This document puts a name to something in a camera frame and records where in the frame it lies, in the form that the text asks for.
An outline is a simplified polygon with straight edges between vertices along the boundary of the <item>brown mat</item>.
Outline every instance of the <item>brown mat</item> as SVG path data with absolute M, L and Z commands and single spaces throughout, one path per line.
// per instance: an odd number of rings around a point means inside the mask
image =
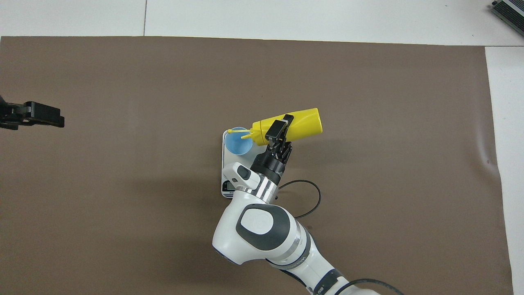
M 3 37 L 0 66 L 6 101 L 65 116 L 0 130 L 1 294 L 307 294 L 211 239 L 222 132 L 312 107 L 324 133 L 294 142 L 282 183 L 321 187 L 301 222 L 335 267 L 512 294 L 483 47 Z M 293 214 L 316 201 L 279 195 Z

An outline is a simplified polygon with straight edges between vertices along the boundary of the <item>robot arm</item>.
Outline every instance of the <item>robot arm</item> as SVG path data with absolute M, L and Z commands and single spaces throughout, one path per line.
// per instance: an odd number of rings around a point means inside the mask
M 233 163 L 222 173 L 235 186 L 213 236 L 213 247 L 235 264 L 266 259 L 273 267 L 298 280 L 314 295 L 377 295 L 360 289 L 322 257 L 310 233 L 284 208 L 273 205 L 278 183 L 291 152 L 286 128 L 293 117 L 268 130 L 265 153 L 251 168 Z

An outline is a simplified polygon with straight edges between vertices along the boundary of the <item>digital scale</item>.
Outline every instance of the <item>digital scale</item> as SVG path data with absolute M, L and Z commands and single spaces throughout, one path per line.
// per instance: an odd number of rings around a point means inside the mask
M 231 153 L 226 148 L 226 146 L 224 144 L 224 139 L 226 137 L 226 134 L 227 134 L 227 130 L 224 131 L 224 134 L 222 134 L 222 169 L 227 164 L 234 163 L 234 162 L 240 162 L 240 164 L 242 164 L 242 165 L 244 165 L 246 167 L 251 167 L 251 164 L 253 164 L 253 161 L 255 160 L 255 157 L 258 154 L 261 154 L 261 153 L 266 151 L 266 147 L 267 146 L 265 146 L 265 145 L 258 146 L 257 144 L 253 143 L 253 146 L 251 147 L 249 152 L 247 152 L 247 153 L 245 153 L 243 155 L 235 155 L 235 154 Z M 227 180 L 227 178 L 224 176 L 224 174 L 222 174 L 222 169 L 221 169 L 221 172 L 220 172 L 220 175 L 222 177 L 222 181 L 221 181 L 221 184 L 222 184 L 222 187 L 221 187 L 222 195 L 224 197 L 226 197 L 226 198 L 232 198 L 233 197 L 233 193 L 235 192 L 235 187 L 233 186 L 233 184 L 229 180 Z

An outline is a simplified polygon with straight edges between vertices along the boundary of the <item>blue cup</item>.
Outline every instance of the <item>blue cup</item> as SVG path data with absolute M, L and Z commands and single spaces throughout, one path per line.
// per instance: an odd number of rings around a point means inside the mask
M 224 138 L 227 150 L 239 156 L 249 152 L 253 146 L 253 140 L 251 138 L 241 139 L 244 135 L 249 134 L 249 130 L 244 127 L 235 127 L 232 130 L 246 130 L 246 132 L 227 133 Z

